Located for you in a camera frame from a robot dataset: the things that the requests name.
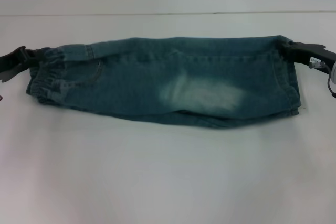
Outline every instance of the jeans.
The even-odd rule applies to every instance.
[[[229,128],[298,114],[283,36],[131,38],[42,48],[27,93],[41,104],[162,124]]]

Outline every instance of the denim pants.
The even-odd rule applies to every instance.
[[[42,104],[163,124],[236,127],[298,114],[283,36],[131,38],[37,50],[27,93]]]

